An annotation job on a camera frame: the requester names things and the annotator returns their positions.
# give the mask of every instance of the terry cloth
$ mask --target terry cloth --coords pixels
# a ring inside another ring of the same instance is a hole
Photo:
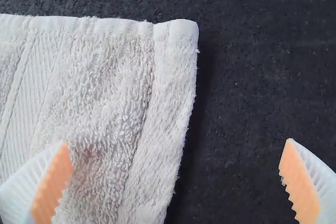
[[[162,223],[195,97],[198,27],[0,15],[0,183],[49,145],[73,176],[53,223]]]

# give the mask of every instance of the white towel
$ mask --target white towel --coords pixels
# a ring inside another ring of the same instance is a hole
[[[189,20],[0,15],[0,184],[66,141],[53,223],[162,223],[195,97]]]

